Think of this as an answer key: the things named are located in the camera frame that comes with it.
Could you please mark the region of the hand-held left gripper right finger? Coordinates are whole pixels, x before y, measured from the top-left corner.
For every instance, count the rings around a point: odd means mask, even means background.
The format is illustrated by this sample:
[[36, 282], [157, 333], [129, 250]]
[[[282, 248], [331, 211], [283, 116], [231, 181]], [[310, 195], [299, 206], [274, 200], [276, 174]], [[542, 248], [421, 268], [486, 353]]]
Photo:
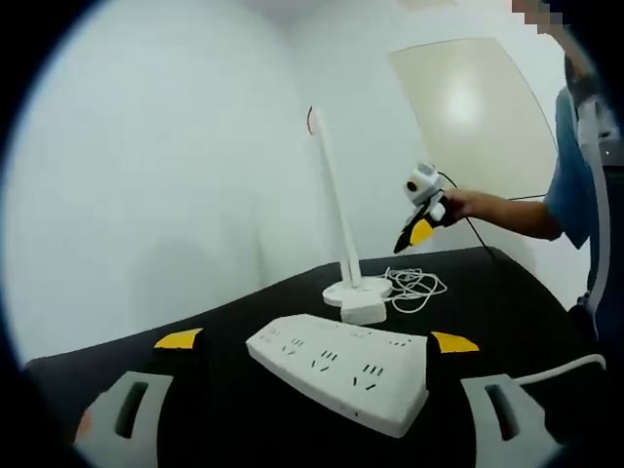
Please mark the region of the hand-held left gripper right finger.
[[454, 433], [473, 467], [545, 467], [562, 446], [546, 412], [506, 373], [487, 375], [491, 360], [473, 341], [432, 331], [427, 336], [426, 387], [439, 404], [443, 434]]

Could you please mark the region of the person's right hand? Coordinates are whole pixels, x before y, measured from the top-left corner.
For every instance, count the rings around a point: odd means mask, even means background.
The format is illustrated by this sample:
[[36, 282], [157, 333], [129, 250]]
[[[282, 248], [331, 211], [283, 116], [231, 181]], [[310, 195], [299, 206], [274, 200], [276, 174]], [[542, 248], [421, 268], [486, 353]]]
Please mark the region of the person's right hand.
[[448, 189], [445, 191], [448, 211], [454, 220], [479, 216], [483, 194], [476, 191]]

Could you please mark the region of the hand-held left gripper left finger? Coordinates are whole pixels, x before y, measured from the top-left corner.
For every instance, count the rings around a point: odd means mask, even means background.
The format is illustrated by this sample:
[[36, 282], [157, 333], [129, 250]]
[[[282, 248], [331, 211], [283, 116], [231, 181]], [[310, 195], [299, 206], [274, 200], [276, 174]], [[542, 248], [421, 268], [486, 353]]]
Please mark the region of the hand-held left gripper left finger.
[[165, 335], [85, 410], [73, 446], [92, 467], [199, 467], [208, 389], [204, 330]]

